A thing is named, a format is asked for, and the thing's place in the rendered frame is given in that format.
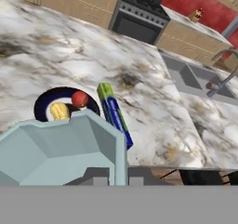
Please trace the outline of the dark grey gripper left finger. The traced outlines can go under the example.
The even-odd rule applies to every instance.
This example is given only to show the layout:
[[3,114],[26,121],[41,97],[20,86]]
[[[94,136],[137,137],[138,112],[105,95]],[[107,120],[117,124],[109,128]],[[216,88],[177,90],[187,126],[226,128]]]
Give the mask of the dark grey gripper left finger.
[[106,167],[89,167],[84,175],[69,182],[70,186],[108,186],[109,169]]

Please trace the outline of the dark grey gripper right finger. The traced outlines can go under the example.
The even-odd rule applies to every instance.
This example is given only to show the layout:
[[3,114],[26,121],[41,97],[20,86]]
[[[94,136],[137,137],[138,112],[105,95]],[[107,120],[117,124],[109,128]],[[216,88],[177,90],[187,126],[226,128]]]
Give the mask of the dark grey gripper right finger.
[[160,186],[167,185],[167,182],[156,178],[150,168],[147,167],[129,167],[128,168],[129,186]]

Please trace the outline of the pale blue tupperware container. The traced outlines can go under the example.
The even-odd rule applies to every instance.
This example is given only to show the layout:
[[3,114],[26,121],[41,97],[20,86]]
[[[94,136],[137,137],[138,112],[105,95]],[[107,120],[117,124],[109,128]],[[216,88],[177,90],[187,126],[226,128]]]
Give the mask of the pale blue tupperware container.
[[111,186],[127,184],[125,135],[90,110],[19,122],[0,135],[0,185],[62,186],[88,168],[107,168]]

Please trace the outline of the blue green aluminum foil box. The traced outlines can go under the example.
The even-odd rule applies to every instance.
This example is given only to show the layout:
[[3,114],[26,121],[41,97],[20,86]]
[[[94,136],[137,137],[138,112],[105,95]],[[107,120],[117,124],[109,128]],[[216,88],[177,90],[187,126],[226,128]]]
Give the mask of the blue green aluminum foil box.
[[106,121],[125,135],[126,148],[129,150],[133,146],[133,140],[126,126],[117,99],[113,94],[111,84],[99,83],[97,92]]

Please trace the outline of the dark blue rimmed plate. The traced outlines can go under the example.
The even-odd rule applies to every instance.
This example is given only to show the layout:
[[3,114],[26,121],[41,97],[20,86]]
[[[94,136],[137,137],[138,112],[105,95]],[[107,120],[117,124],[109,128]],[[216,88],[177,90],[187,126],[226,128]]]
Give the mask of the dark blue rimmed plate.
[[44,92],[38,97],[34,104],[33,113],[35,119],[41,122],[49,122],[55,120],[50,112],[50,105],[54,102],[64,103],[69,109],[70,118],[72,112],[81,111],[83,109],[89,109],[97,115],[100,115],[98,103],[85,91],[83,92],[88,95],[87,105],[83,108],[77,108],[73,106],[72,95],[77,91],[83,90],[67,86],[60,86],[48,89],[46,92]]

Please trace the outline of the dark stool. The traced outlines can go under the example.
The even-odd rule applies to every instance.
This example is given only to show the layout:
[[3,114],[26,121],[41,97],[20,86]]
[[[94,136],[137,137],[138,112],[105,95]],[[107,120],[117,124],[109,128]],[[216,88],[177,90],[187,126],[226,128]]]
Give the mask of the dark stool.
[[218,171],[180,170],[184,185],[222,185]]

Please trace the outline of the grey sink basin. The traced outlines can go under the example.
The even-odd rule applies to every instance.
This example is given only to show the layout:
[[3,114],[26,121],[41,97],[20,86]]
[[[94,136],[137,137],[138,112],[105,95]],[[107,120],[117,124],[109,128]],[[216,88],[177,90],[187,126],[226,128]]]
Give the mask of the grey sink basin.
[[172,57],[164,52],[161,56],[179,92],[208,99],[206,94],[208,89],[205,85],[208,82],[217,85],[222,81],[219,75],[211,69]]

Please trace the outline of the grey sink faucet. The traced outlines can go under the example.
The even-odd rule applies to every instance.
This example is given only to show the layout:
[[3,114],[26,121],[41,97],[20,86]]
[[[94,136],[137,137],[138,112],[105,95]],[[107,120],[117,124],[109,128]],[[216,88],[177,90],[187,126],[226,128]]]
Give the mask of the grey sink faucet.
[[[213,58],[212,60],[217,59],[219,56],[225,54],[225,53],[232,53],[237,59],[238,59],[238,50],[236,49],[223,49],[221,51],[219,51]],[[206,88],[208,89],[208,92],[206,93],[206,95],[210,98],[212,98],[215,94],[217,94],[219,92],[219,90],[224,87],[236,74],[238,73],[238,66],[233,70],[233,72],[226,78],[224,79],[222,82],[220,82],[219,84],[214,84],[211,82],[208,82],[206,84]]]

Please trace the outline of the black and grey stove oven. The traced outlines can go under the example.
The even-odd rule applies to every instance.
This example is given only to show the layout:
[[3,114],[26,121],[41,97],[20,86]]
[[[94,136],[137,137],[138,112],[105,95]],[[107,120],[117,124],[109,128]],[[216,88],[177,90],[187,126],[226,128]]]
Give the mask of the black and grey stove oven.
[[109,29],[155,45],[170,22],[162,0],[118,0]]

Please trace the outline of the small brown and red object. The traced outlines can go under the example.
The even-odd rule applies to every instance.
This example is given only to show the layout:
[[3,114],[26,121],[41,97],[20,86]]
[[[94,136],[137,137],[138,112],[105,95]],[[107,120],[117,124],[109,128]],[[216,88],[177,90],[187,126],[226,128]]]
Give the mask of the small brown and red object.
[[196,23],[199,21],[199,19],[203,16],[204,13],[205,12],[201,8],[196,9],[189,15],[189,19]]

